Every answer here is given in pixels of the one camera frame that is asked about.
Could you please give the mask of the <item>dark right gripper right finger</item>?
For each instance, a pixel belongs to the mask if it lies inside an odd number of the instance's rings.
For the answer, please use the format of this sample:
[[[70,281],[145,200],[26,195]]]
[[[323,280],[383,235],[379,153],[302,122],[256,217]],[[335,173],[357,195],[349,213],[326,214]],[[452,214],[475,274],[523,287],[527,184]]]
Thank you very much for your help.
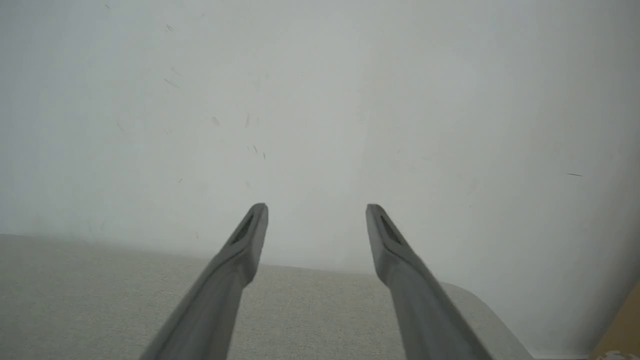
[[[369,203],[375,273],[391,294],[406,360],[494,360],[386,210]]]

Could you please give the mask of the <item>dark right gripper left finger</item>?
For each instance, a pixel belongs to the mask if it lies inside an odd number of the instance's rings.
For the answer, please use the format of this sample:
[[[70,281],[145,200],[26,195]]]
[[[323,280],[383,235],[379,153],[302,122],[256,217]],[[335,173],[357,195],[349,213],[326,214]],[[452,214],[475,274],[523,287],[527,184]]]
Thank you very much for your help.
[[[139,360],[227,360],[243,290],[258,272],[268,206],[254,203]]]

